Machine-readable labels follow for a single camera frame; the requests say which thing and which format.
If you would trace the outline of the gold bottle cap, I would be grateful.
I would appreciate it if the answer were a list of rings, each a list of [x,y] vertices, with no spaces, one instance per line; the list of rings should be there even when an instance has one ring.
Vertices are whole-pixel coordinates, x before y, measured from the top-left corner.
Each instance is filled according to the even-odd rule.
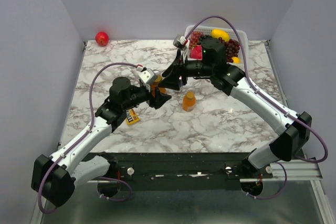
[[[195,98],[195,94],[194,94],[193,91],[188,91],[188,92],[186,93],[185,97],[186,97],[187,99],[191,99],[191,100],[192,100],[192,99]]]
[[[157,78],[155,79],[154,82],[160,83],[161,81],[162,81],[162,76],[161,75],[157,75]]]

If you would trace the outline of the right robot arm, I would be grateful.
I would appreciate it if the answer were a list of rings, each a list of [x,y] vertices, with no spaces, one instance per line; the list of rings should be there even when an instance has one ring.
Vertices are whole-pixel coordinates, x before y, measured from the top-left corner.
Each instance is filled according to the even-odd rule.
[[[278,135],[245,158],[241,171],[246,177],[255,177],[267,164],[290,161],[306,144],[310,135],[306,127],[311,125],[311,116],[306,112],[298,114],[282,105],[252,82],[241,68],[227,63],[225,45],[219,40],[202,40],[201,60],[188,60],[189,41],[184,36],[178,35],[173,45],[178,51],[162,74],[161,88],[179,90],[187,84],[188,78],[207,79],[215,88],[252,109]]]

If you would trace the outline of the orange juice bottle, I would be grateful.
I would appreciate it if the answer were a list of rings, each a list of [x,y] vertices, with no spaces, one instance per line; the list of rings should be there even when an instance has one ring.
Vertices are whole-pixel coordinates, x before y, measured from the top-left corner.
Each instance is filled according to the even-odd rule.
[[[194,109],[196,105],[196,97],[194,99],[187,99],[185,96],[183,98],[183,102],[182,102],[182,108],[184,111],[191,111]]]
[[[151,84],[151,93],[152,93],[153,96],[155,96],[155,88],[158,87],[159,84],[160,84],[160,83],[158,83],[158,82],[153,82],[153,83]],[[159,88],[159,91],[160,91],[161,93],[167,93],[166,88]]]

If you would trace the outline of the clear glass jar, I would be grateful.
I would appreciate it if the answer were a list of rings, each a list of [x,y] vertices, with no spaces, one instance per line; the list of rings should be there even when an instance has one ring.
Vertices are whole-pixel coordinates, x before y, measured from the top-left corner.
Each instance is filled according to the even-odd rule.
[[[214,92],[214,87],[209,82],[204,82],[200,88],[201,95],[210,95]]]

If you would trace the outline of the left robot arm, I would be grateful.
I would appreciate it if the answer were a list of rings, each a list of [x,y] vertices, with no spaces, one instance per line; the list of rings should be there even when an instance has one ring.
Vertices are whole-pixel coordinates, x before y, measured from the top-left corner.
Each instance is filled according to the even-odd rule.
[[[35,160],[31,186],[38,193],[41,211],[46,212],[41,203],[43,198],[55,207],[60,207],[69,200],[78,186],[101,176],[112,179],[117,171],[115,164],[102,156],[86,162],[83,159],[124,122],[127,110],[143,102],[159,109],[170,98],[170,95],[160,92],[159,88],[151,90],[147,84],[137,87],[126,77],[114,79],[108,98],[81,133],[50,157],[41,155]]]

